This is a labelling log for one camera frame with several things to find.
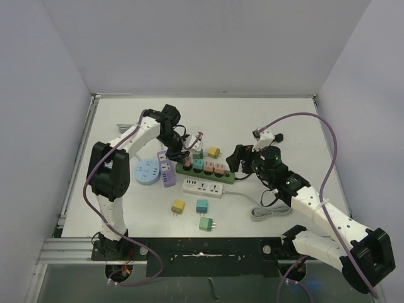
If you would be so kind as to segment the pink charger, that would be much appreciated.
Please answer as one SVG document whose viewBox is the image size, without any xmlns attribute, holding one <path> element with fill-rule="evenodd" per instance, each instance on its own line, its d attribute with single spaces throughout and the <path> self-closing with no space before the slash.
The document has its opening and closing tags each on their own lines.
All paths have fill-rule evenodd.
<svg viewBox="0 0 404 303">
<path fill-rule="evenodd" d="M 192 163 L 193 163 L 192 158 L 191 157 L 186 157 L 184 159 L 183 169 L 186 170 L 186 171 L 191 170 L 192 169 Z"/>
<path fill-rule="evenodd" d="M 214 173 L 215 173 L 215 174 L 224 175 L 225 171 L 226 171 L 226 166 L 225 166 L 225 164 L 216 163 L 216 164 L 214 165 Z"/>
<path fill-rule="evenodd" d="M 206 173 L 213 173 L 214 172 L 214 166 L 215 164 L 211 161 L 205 161 L 203 165 L 203 170 Z"/>
</svg>

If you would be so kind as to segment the teal charger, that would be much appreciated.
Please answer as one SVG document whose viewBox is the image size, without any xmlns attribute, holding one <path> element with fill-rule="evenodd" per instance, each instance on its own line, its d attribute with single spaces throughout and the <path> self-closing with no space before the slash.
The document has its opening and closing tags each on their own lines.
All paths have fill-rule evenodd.
<svg viewBox="0 0 404 303">
<path fill-rule="evenodd" d="M 204 160 L 202 159 L 194 159 L 193 160 L 193 169 L 194 170 L 203 170 Z"/>
<path fill-rule="evenodd" d="M 196 213 L 203 216 L 208 213 L 208 200 L 197 199 L 196 200 Z"/>
</svg>

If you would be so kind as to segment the yellow charger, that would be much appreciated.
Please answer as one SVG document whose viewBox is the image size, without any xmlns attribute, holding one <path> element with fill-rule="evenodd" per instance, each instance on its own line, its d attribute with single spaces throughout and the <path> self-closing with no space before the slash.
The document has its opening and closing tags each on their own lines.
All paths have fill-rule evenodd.
<svg viewBox="0 0 404 303">
<path fill-rule="evenodd" d="M 180 199 L 175 199 L 171 206 L 171 212 L 174 215 L 180 215 L 183 213 L 184 208 L 185 208 L 185 202 Z"/>
<path fill-rule="evenodd" d="M 221 154 L 222 153 L 221 153 L 220 149 L 215 146 L 209 147 L 209 149 L 207 151 L 207 155 L 210 158 L 214 158 L 214 159 L 217 159 Z"/>
</svg>

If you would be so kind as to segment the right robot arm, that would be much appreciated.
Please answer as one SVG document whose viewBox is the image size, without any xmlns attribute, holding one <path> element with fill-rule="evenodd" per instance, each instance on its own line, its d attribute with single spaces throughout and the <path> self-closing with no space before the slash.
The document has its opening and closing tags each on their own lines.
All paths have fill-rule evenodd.
<svg viewBox="0 0 404 303">
<path fill-rule="evenodd" d="M 255 174 L 275 196 L 321 227 L 329 238 L 320 237 L 301 225 L 283 234 L 282 253 L 288 258 L 299 254 L 322 261 L 342 272 L 357 291 L 368 294 L 395 268 L 389 235 L 356 222 L 327 200 L 299 174 L 291 171 L 276 146 L 254 150 L 237 145 L 226 159 L 231 172 Z"/>
</svg>

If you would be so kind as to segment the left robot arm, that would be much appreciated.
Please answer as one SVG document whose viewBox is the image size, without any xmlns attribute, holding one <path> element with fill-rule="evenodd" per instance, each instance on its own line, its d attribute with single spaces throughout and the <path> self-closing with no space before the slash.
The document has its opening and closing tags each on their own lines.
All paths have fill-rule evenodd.
<svg viewBox="0 0 404 303">
<path fill-rule="evenodd" d="M 91 205 L 86 196 L 90 186 L 98 201 L 98 208 L 90 208 L 102 220 L 100 244 L 114 259 L 122 259 L 129 249 L 122 197 L 130 185 L 130 160 L 148 142 L 157 139 L 167 148 L 169 160 L 184 163 L 189 150 L 174 131 L 180 119 L 180 112 L 172 105 L 165 105 L 161 111 L 146 109 L 126 132 L 107 143 L 97 142 L 92 148 L 83 197 Z"/>
</svg>

